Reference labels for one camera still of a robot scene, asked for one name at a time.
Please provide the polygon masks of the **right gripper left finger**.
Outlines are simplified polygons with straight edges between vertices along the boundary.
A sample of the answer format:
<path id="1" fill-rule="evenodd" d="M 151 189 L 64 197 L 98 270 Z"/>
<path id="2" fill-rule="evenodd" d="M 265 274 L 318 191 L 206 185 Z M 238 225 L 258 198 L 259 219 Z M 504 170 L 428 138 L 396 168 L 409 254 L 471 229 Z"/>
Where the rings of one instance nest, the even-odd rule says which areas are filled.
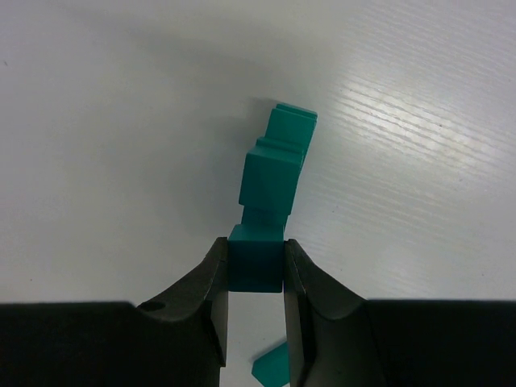
<path id="1" fill-rule="evenodd" d="M 228 243 L 162 293 L 1 307 L 4 386 L 217 386 L 227 358 Z"/>

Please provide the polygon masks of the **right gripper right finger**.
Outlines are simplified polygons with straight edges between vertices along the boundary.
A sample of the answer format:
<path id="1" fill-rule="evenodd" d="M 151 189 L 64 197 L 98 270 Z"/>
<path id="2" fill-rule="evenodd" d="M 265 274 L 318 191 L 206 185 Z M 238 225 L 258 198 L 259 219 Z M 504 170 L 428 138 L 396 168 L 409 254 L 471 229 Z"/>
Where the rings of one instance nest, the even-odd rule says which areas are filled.
<path id="1" fill-rule="evenodd" d="M 293 386 L 512 386 L 515 304 L 365 299 L 285 244 Z"/>

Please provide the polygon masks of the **teal pentagon roof block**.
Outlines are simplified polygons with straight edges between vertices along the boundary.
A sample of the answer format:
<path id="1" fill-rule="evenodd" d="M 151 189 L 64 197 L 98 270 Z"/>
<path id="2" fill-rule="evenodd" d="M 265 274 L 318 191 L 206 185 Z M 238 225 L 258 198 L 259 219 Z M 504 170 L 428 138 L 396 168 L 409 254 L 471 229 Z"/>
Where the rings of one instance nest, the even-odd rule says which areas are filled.
<path id="1" fill-rule="evenodd" d="M 283 387 L 290 383 L 289 350 L 281 343 L 258 357 L 252 365 L 252 375 L 264 387 Z"/>

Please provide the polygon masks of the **small teal cube block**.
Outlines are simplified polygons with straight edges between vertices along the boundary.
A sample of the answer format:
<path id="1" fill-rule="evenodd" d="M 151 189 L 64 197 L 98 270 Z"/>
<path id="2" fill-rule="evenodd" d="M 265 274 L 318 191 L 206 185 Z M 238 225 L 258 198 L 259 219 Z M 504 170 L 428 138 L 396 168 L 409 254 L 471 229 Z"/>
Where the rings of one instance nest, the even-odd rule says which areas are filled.
<path id="1" fill-rule="evenodd" d="M 245 157 L 239 204 L 290 215 L 302 162 L 300 153 L 256 145 Z"/>

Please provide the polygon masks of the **teal long rectangular block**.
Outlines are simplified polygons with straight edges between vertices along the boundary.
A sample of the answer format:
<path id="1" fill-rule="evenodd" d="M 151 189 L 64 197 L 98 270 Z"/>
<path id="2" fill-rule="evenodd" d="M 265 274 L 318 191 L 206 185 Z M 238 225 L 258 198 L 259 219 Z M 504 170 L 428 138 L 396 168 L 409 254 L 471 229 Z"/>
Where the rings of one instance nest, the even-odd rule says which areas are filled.
<path id="1" fill-rule="evenodd" d="M 266 136 L 262 136 L 257 139 L 256 146 L 271 148 L 276 150 L 282 150 L 286 152 L 292 152 L 296 154 L 300 154 L 302 158 L 306 157 L 306 150 L 303 146 L 291 143 L 289 141 L 273 139 Z"/>

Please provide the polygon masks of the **teal arch block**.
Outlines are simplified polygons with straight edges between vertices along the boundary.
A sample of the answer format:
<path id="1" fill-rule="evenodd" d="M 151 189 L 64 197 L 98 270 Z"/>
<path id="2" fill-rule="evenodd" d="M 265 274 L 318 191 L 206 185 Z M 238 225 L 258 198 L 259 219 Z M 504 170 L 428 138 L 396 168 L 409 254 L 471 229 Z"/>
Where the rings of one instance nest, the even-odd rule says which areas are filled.
<path id="1" fill-rule="evenodd" d="M 267 138 L 296 144 L 306 152 L 317 124 L 318 114 L 298 106 L 277 103 L 268 120 Z"/>

